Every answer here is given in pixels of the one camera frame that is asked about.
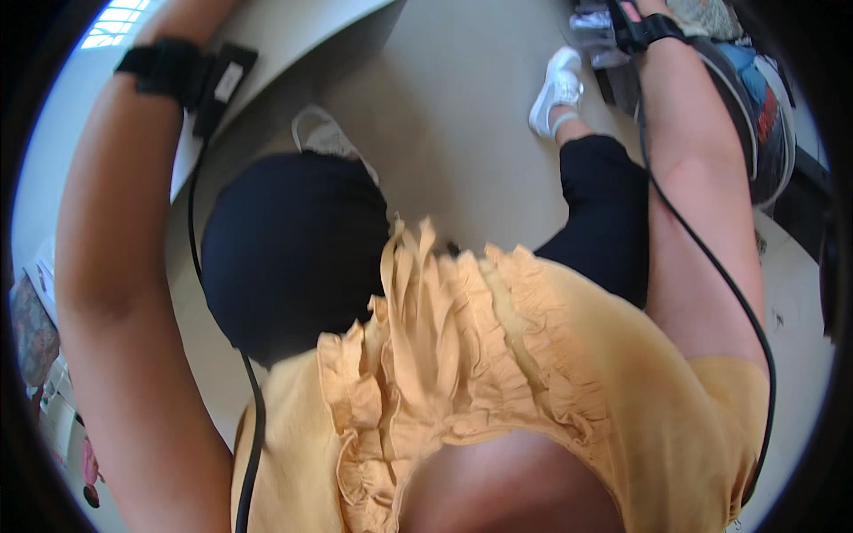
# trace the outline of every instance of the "ruffled yellow blouse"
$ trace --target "ruffled yellow blouse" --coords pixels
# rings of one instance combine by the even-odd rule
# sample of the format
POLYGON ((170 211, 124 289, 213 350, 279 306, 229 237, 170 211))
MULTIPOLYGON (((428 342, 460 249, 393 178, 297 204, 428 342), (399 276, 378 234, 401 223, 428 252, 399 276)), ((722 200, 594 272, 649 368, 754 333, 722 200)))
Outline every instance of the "ruffled yellow blouse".
MULTIPOLYGON (((397 223, 373 318, 272 368, 250 531, 398 531, 419 463, 512 430, 583 461, 629 533, 737 517, 767 416, 758 367, 685 360, 641 311, 521 246, 453 260, 434 241, 429 222, 420 240, 397 223)), ((232 515, 254 417, 237 430, 232 515)))

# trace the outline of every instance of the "wire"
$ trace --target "wire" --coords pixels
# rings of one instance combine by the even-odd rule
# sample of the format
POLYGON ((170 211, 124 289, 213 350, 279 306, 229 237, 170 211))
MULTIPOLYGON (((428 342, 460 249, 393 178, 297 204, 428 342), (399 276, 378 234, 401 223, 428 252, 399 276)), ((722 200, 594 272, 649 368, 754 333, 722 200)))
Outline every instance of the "wire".
MULTIPOLYGON (((201 144, 199 158, 195 161, 193 171, 190 172, 189 199, 187 202, 189 250, 193 256, 195 275, 199 278, 199 285, 201 285, 202 290, 204 290, 204 283, 201 281, 201 264, 199 263, 198 248, 195 244, 194 204, 195 185, 199 180, 201 161, 205 157, 209 142, 209 139, 205 139, 201 144)), ((240 502, 237 504, 237 520, 235 524, 235 533, 246 533, 249 525, 249 506, 252 505, 252 492, 255 488, 255 478, 258 476, 258 464, 261 460, 261 449, 264 445, 264 434, 266 433, 266 404, 264 403, 264 395, 261 394, 258 379, 255 376, 254 370, 252 370, 249 358, 242 351, 240 352, 240 357, 242 357, 243 365, 246 367, 246 374, 249 377, 249 383, 252 385, 252 394, 255 399, 255 433, 252 437, 252 451, 249 454, 249 462, 246 465, 246 475, 243 478, 243 486, 240 490, 240 502)))
MULTIPOLYGON (((631 66, 634 68, 634 75, 637 79, 637 85, 640 86, 640 68, 637 66, 636 55, 633 51, 630 52, 631 58, 631 66)), ((750 482, 749 487, 747 487, 744 492, 743 497, 740 500, 740 505, 744 506, 752 497, 752 493, 755 492, 755 485, 758 481, 758 474, 761 473, 761 468, 764 466, 764 459, 767 457, 767 448, 770 443, 770 431, 773 427, 773 414, 776 406, 776 366, 773 362, 773 354, 770 352, 770 344, 767 341, 767 336, 764 334, 764 330, 761 327, 761 322, 758 321, 755 316, 755 311, 752 310, 752 307, 749 305, 749 302, 746 301, 743 293, 737 286, 737 283, 734 282, 732 276, 728 274, 726 269, 720 263, 720 260, 717 259, 717 256, 711 251, 710 248, 696 235, 696 232, 693 231, 693 228, 690 227, 690 224, 684 220, 682 214, 678 212, 678 210, 670 203, 670 199, 666 197, 664 191, 661 189, 658 180, 655 179, 654 174, 652 174, 652 167, 648 163, 648 153, 646 151, 646 110, 643 102, 642 89, 639 91, 639 129, 640 129, 640 151, 642 152, 642 160, 643 164, 646 166, 646 170, 648 172, 648 178, 652 182, 654 186, 654 190, 657 191, 658 196, 661 201, 664 203, 664 206, 672 213, 672 215, 676 218, 676 220, 681 224, 681 226, 688 232, 693 241, 699 246, 702 252, 708 257, 708 260, 714 265, 714 268, 717 269, 717 272, 720 273, 723 280, 728 285, 728 288, 731 289, 734 296, 738 299, 740 303, 740 307, 743 308, 746 313, 746 317, 749 318, 749 322, 752 324, 752 329, 755 330, 755 334, 758 337, 758 342, 761 343, 761 349, 764 350, 764 357, 767 359, 767 374, 769 380, 769 408, 767 410, 767 425, 764 428, 764 440, 761 445, 761 453, 758 456, 758 462, 755 466, 755 472, 752 474, 752 481, 750 482)))

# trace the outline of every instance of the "black wrist strap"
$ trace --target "black wrist strap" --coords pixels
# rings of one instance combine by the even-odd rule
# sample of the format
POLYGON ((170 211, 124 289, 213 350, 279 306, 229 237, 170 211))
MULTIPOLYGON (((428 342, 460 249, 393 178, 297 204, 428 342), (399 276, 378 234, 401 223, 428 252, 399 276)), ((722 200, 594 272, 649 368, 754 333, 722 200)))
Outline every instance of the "black wrist strap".
POLYGON ((160 38, 152 46, 130 49, 115 72, 136 76, 136 92, 174 98, 181 107, 194 111, 215 61, 195 44, 175 38, 160 38))
POLYGON ((608 6, 616 45, 626 54, 643 52, 649 44, 667 37, 690 44, 678 24, 665 14, 651 14, 634 22, 617 0, 610 0, 608 6))

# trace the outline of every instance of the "black pants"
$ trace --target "black pants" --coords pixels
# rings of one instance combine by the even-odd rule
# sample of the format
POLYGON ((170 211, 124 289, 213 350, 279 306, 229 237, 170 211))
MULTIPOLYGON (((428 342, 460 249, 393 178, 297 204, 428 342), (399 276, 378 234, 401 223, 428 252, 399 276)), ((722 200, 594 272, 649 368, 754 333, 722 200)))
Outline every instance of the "black pants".
MULTIPOLYGON (((642 308, 647 174, 607 136, 560 150, 569 219, 536 254, 642 308)), ((358 161, 313 153, 253 163, 219 196, 201 244, 207 304, 231 344, 265 367, 321 332, 370 318, 382 294, 386 203, 358 161)))

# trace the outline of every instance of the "beige floor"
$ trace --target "beige floor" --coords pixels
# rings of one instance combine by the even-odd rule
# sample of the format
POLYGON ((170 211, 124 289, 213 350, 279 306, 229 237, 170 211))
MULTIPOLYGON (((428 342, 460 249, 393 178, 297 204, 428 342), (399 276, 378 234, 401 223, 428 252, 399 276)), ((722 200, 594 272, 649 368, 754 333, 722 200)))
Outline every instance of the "beige floor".
MULTIPOLYGON (((526 124, 548 58, 566 42, 565 11, 566 0, 409 0, 382 54, 320 98, 379 172, 390 212, 409 223, 429 215, 440 235, 475 251, 486 241, 535 248, 565 222, 557 149, 526 124)), ((587 68, 582 117, 638 160, 635 127, 603 103, 587 68)), ((292 150, 289 117, 267 120, 276 130, 252 154, 292 150)), ((245 163, 209 164, 197 194, 199 235, 216 192, 245 163)), ((183 191, 166 243, 172 298, 202 396, 231 444, 251 391, 195 279, 186 209, 183 191)), ((744 531, 760 521, 790 475, 832 363, 821 335, 816 264, 766 217, 757 218, 757 227, 767 241, 763 269, 780 401, 769 473, 742 515, 744 531)))

